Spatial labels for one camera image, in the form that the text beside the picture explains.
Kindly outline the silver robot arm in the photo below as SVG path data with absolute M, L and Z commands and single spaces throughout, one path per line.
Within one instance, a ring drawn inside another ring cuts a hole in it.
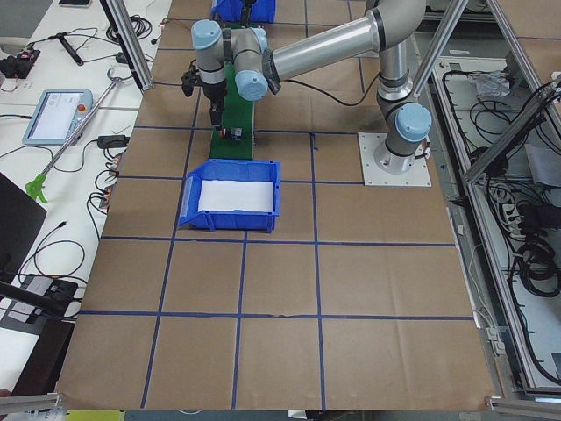
M 415 88 L 406 61 L 406 41 L 421 24 L 424 1 L 369 1 L 355 19 L 272 49 L 262 28 L 222 28 L 215 20 L 199 20 L 191 28 L 195 64 L 181 78 L 185 96 L 199 87 L 210 101 L 211 124 L 222 128 L 227 93 L 225 64 L 235 69 L 239 95 L 249 102 L 277 93 L 281 83 L 336 62 L 375 52 L 380 61 L 377 101 L 390 129 L 386 150 L 392 157 L 410 158 L 419 144 L 395 122 L 396 105 L 409 103 Z

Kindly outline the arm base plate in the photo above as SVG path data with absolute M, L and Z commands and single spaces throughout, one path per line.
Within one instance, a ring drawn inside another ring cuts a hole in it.
M 385 133 L 359 132 L 359 152 L 364 184 L 367 187 L 429 188 L 427 160 L 419 145 L 410 157 L 389 152 Z

